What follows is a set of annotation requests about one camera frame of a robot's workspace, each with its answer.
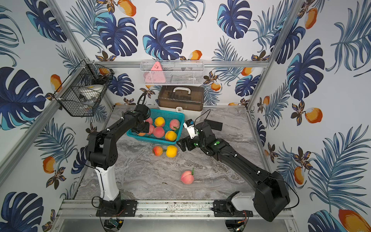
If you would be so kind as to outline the pink peach with leaf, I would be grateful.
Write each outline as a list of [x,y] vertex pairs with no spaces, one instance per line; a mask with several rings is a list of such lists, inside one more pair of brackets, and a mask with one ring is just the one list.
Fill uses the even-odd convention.
[[148,119],[145,120],[145,122],[148,122],[150,125],[152,125],[153,124],[153,119],[152,118],[148,118]]

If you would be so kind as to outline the yellow peach front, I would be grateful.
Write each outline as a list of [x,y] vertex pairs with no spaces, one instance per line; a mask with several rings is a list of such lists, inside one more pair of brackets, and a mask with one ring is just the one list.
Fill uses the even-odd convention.
[[177,133],[173,130],[169,130],[165,133],[165,139],[170,142],[174,142],[177,139]]

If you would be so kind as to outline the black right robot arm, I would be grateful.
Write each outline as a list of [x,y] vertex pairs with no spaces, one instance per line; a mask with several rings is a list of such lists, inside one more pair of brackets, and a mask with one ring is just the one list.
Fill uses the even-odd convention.
[[216,217],[251,217],[257,212],[264,220],[272,222],[290,203],[281,174],[258,167],[227,141],[216,138],[213,131],[221,131],[222,123],[206,120],[195,124],[190,119],[184,123],[184,128],[188,136],[177,141],[183,152],[199,148],[205,155],[230,167],[255,191],[253,194],[236,191],[226,200],[215,200],[211,210]]

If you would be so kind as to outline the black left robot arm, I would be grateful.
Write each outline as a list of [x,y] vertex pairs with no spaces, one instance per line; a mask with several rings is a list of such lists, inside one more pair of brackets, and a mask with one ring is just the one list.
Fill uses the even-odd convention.
[[86,148],[87,160],[95,170],[100,185],[100,198],[114,201],[119,195],[114,166],[118,159],[117,141],[127,132],[148,133],[151,111],[139,104],[134,110],[123,112],[119,120],[108,128],[94,132],[89,136]]

